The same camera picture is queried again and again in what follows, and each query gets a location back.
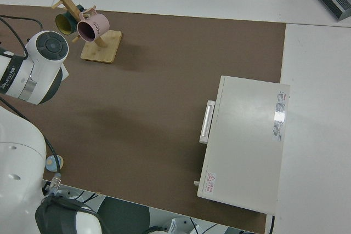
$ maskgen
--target brown mat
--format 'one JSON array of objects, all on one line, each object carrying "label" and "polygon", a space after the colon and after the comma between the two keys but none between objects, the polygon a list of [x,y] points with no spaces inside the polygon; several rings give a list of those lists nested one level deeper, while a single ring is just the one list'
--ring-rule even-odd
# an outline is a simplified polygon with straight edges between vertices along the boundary
[{"label": "brown mat", "polygon": [[[54,31],[62,12],[0,5],[0,14],[36,18]],[[113,64],[80,59],[84,42],[69,36],[70,76],[51,101],[33,106],[7,97],[63,156],[63,183],[263,233],[264,214],[199,198],[193,182],[205,156],[206,103],[216,99],[220,76],[279,82],[285,24],[103,13],[123,32]],[[22,39],[38,32],[34,22],[8,22]],[[0,41],[21,51],[4,25]]]}]

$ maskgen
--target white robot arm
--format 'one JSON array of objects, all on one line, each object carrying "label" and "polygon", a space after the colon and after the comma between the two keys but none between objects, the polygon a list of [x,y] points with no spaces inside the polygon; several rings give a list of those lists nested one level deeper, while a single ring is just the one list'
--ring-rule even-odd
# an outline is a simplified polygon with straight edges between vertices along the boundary
[{"label": "white robot arm", "polygon": [[[89,214],[74,206],[48,204],[48,213],[43,211],[44,137],[33,124],[2,107],[0,116],[0,233],[70,234],[74,230],[77,234],[101,234],[92,210]],[[81,206],[89,212],[89,207]]]},{"label": "white robot arm", "polygon": [[68,44],[54,31],[41,31],[29,40],[26,49],[25,60],[10,52],[0,55],[0,93],[40,104],[51,99],[68,76],[63,65]]},{"label": "white robot arm", "polygon": [[[54,31],[35,34],[25,47],[27,58],[0,48],[0,93],[32,104],[51,99],[68,76],[68,51]],[[99,216],[87,205],[54,193],[44,197],[45,160],[40,131],[0,107],[0,233],[101,234]]]}]

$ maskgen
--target green mug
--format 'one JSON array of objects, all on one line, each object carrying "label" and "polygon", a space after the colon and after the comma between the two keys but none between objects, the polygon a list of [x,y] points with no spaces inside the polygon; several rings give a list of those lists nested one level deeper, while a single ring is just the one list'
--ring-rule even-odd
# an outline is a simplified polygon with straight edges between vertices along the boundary
[{"label": "green mug", "polygon": [[[80,12],[84,11],[84,8],[81,5],[78,5],[77,8]],[[59,14],[55,19],[56,26],[65,35],[70,35],[77,31],[78,21],[69,13],[68,11],[63,14]]]}]

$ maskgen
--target mug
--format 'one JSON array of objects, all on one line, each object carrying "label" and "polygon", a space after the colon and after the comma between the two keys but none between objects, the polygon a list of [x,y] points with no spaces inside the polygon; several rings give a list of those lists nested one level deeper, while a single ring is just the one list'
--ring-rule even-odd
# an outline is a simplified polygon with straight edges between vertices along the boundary
[{"label": "mug", "polygon": [[[84,8],[81,5],[78,5],[77,8],[80,12],[84,10]],[[65,35],[70,35],[77,31],[78,22],[68,11],[66,13],[57,15],[55,22],[59,31],[61,31]]]},{"label": "mug", "polygon": [[[85,18],[84,13],[86,12],[91,12],[91,16]],[[103,14],[98,14],[94,8],[80,12],[79,17],[81,21],[79,21],[77,25],[77,30],[85,41],[94,41],[110,29],[110,23],[107,17]]]}]

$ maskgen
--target pink mug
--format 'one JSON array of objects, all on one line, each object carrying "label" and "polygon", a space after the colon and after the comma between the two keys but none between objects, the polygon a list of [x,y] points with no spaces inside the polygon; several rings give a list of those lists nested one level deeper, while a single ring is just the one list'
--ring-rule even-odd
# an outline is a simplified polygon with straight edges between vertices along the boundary
[{"label": "pink mug", "polygon": [[[88,18],[84,17],[84,13],[92,12]],[[84,12],[80,12],[81,21],[78,22],[77,31],[85,41],[94,41],[101,37],[110,29],[110,23],[103,14],[98,14],[94,8],[90,8]]]}]

